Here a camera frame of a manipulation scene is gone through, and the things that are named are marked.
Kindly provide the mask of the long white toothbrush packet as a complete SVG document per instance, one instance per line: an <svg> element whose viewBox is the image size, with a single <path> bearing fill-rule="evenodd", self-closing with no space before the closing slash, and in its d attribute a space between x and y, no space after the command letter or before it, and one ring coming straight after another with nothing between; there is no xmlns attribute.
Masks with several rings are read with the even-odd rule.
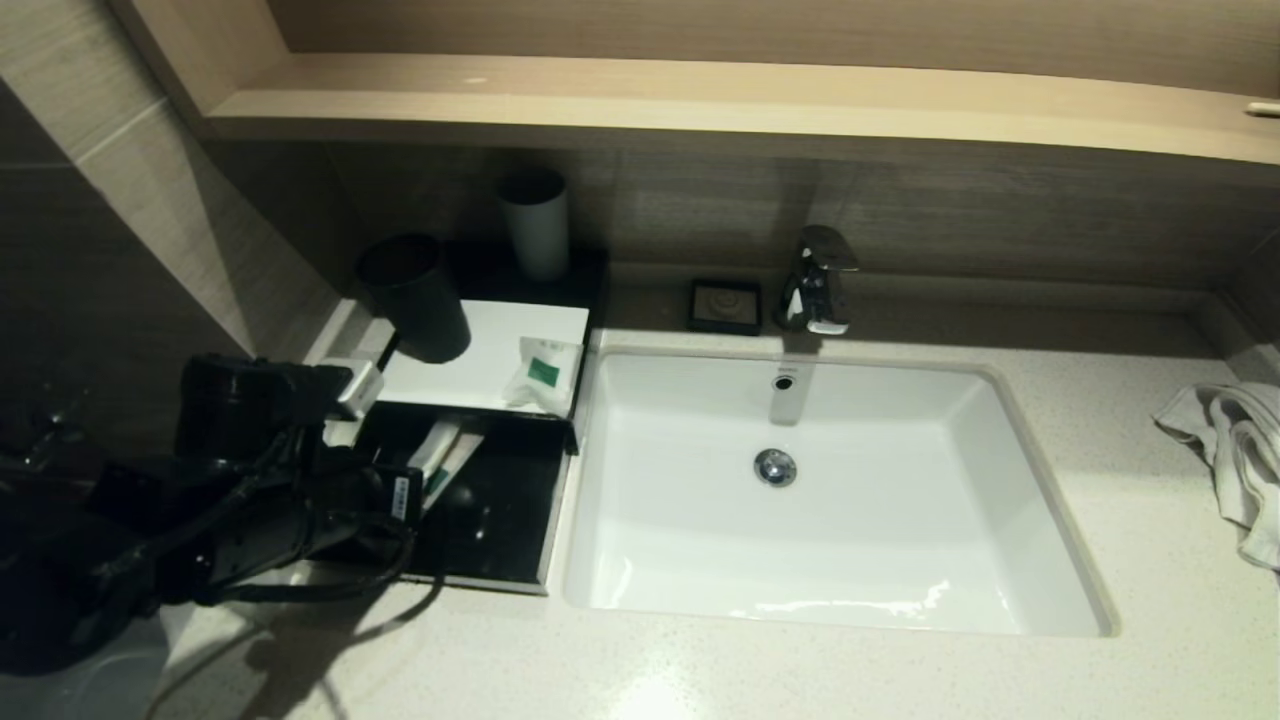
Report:
<svg viewBox="0 0 1280 720"><path fill-rule="evenodd" d="M407 468L421 471L429 480L445 460L462 427L458 416L442 416L429 429L422 443L411 454Z"/></svg>

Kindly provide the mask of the black glossy drawer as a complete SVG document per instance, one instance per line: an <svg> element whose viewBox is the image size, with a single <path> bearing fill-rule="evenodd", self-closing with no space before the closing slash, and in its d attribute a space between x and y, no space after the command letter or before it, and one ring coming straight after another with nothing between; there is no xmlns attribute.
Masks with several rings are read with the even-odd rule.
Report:
<svg viewBox="0 0 1280 720"><path fill-rule="evenodd" d="M403 486L399 505L415 524L416 544L399 582L445 583L516 594L547 594L550 547L562 482L579 451L571 421L527 413L379 402L360 423L332 423L330 446L362 460L407 466L428 434L445 421L481 439L439 486L431 505L417 484Z"/></svg>

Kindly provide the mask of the long beige toothbrush packet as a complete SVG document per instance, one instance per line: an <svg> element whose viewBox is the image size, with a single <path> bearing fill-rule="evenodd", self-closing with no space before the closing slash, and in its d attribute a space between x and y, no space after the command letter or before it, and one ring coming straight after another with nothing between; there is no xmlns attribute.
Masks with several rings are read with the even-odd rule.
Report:
<svg viewBox="0 0 1280 720"><path fill-rule="evenodd" d="M480 448L486 433L461 432L435 462L431 471L424 477L421 511L426 514L439 501L451 483L458 477L468 460Z"/></svg>

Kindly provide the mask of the black cup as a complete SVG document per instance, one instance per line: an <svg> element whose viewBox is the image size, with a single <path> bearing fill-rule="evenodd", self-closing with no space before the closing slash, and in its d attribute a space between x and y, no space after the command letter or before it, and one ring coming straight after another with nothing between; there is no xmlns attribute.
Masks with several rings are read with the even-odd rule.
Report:
<svg viewBox="0 0 1280 720"><path fill-rule="evenodd" d="M447 364L471 345L444 245L428 234L398 234L360 255L355 274L399 337L398 350L421 363Z"/></svg>

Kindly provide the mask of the small white green-label sachet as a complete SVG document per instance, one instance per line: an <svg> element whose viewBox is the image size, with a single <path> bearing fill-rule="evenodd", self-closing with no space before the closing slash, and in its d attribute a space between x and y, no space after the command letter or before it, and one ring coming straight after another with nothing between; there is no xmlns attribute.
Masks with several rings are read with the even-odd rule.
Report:
<svg viewBox="0 0 1280 720"><path fill-rule="evenodd" d="M557 340L521 337L520 365L502 398L507 407L535 407L568 419L579 380L584 347Z"/></svg>

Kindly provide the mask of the grey cup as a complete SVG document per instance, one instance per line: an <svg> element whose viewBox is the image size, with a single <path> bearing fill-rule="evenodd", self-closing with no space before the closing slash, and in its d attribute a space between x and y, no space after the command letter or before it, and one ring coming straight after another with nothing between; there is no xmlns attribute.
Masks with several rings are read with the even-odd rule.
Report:
<svg viewBox="0 0 1280 720"><path fill-rule="evenodd" d="M538 282L570 270L568 190L558 172L530 167L500 179L497 196L522 273Z"/></svg>

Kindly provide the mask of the black glossy tray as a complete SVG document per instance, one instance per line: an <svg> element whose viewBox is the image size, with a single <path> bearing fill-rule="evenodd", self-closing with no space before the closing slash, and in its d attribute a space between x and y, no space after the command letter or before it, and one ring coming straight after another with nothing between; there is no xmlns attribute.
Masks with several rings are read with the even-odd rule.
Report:
<svg viewBox="0 0 1280 720"><path fill-rule="evenodd" d="M465 241L445 245L448 268L465 300L576 307L588 313L572 337L588 345L604 319L608 260L600 249L570 251L570 269L558 281L532 281L521 270L509 243Z"/></svg>

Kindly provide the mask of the dark metal valve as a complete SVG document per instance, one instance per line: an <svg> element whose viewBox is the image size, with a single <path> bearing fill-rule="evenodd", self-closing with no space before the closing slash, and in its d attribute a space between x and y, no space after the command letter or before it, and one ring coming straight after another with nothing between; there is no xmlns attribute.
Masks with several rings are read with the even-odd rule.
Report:
<svg viewBox="0 0 1280 720"><path fill-rule="evenodd" d="M23 404L0 404L0 459L33 468L47 461L58 448L83 439L84 429L64 414Z"/></svg>

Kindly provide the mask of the black square soap dish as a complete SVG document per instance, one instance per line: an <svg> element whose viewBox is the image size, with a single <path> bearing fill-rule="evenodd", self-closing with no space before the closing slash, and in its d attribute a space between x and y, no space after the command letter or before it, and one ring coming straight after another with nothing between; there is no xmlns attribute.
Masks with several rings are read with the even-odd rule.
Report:
<svg viewBox="0 0 1280 720"><path fill-rule="evenodd" d="M759 283L705 278L691 281L685 323L687 331L758 337L763 323Z"/></svg>

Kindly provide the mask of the white ceramic sink basin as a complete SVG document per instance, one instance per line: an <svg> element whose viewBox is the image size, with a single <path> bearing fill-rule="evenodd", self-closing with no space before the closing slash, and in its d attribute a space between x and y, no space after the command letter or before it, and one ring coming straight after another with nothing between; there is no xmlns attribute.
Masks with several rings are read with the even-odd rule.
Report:
<svg viewBox="0 0 1280 720"><path fill-rule="evenodd" d="M582 609L1114 634L1000 378L979 366L608 352L564 593ZM787 487L754 457L797 464Z"/></svg>

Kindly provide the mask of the chrome faucet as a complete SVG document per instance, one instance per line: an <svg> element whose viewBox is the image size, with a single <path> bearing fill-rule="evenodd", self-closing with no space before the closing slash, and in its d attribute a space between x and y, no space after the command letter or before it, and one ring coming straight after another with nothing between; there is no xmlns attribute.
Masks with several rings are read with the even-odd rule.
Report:
<svg viewBox="0 0 1280 720"><path fill-rule="evenodd" d="M801 228L774 320L792 333L845 334L850 310L844 277L859 270L860 261L836 228Z"/></svg>

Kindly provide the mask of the light wooden shelf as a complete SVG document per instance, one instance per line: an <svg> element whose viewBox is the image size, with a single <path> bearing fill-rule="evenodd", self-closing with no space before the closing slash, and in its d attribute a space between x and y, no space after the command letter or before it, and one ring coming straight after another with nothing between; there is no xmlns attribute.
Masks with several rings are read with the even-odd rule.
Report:
<svg viewBox="0 0 1280 720"><path fill-rule="evenodd" d="M965 70L557 56L293 53L266 0L109 0L214 138L832 155L859 138L1280 167L1248 96Z"/></svg>

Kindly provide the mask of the white towel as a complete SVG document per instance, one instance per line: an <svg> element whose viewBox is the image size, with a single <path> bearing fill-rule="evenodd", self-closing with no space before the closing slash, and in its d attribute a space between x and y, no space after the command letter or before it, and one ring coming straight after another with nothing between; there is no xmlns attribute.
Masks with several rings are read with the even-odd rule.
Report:
<svg viewBox="0 0 1280 720"><path fill-rule="evenodd" d="M1219 515L1239 530L1236 552L1280 577L1280 387L1188 386L1153 420L1208 466Z"/></svg>

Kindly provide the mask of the small white rectangular block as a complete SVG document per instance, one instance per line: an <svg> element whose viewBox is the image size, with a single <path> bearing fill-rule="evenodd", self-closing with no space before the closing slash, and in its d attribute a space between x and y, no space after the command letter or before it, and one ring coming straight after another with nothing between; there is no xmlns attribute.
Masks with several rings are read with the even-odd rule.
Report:
<svg viewBox="0 0 1280 720"><path fill-rule="evenodd" d="M315 366L334 389L334 400L326 410L330 420L364 420L385 384L375 361L367 359L325 357Z"/></svg>

